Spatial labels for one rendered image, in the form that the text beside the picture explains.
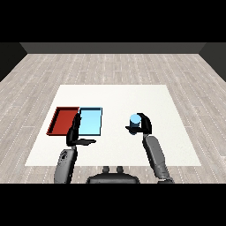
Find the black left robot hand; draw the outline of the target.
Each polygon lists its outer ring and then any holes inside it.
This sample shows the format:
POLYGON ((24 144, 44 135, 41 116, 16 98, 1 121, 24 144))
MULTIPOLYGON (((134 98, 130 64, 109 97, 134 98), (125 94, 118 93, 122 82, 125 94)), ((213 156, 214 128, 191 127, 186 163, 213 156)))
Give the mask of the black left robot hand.
POLYGON ((72 126, 70 127, 66 135, 66 145, 68 147, 74 147, 77 145, 88 146, 92 143, 95 143, 94 139, 79 139, 80 121, 81 121, 80 113, 77 113, 74 116, 72 120, 72 126))

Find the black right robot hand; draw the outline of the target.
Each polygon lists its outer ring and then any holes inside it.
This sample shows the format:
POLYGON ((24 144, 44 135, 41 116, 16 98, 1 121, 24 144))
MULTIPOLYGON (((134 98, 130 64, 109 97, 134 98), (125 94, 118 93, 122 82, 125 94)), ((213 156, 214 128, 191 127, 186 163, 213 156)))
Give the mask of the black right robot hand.
POLYGON ((150 119, 143 113, 136 113, 141 117, 140 126, 137 128, 131 128, 130 126, 126 126, 126 129, 130 133, 136 134, 137 132, 142 132, 143 134, 151 134, 152 133, 152 124, 150 119))

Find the small blue can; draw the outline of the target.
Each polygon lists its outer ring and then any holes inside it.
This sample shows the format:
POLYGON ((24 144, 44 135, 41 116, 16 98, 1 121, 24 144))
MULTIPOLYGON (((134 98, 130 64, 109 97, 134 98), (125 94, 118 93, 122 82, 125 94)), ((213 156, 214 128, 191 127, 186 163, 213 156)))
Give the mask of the small blue can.
POLYGON ((140 126, 141 123, 141 117, 138 114, 133 114, 130 117, 130 127, 131 128, 137 128, 140 126))

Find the red shallow open box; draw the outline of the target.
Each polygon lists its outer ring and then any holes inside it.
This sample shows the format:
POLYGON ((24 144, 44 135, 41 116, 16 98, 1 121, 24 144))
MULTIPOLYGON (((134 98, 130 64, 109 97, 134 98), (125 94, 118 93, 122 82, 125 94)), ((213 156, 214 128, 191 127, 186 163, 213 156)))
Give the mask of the red shallow open box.
POLYGON ((79 107, 57 107, 49 124, 47 135, 66 136, 72 126, 75 115, 79 112, 79 107))

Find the light blue shallow open box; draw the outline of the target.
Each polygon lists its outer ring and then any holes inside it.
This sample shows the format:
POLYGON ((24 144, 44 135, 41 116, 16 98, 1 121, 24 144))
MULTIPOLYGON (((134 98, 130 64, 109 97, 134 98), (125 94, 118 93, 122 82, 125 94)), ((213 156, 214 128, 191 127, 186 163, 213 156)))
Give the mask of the light blue shallow open box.
POLYGON ((102 108, 81 107, 79 136, 100 136, 102 128, 102 108))

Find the dark grey robot body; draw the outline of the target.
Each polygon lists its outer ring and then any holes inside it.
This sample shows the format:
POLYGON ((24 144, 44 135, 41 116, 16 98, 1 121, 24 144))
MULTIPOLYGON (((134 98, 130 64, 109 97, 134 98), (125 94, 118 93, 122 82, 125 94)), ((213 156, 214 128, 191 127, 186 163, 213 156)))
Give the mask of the dark grey robot body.
POLYGON ((125 174, 122 166, 117 166, 116 173, 110 173, 109 166, 104 166, 101 174, 87 179, 87 184, 139 184, 139 179, 125 174))

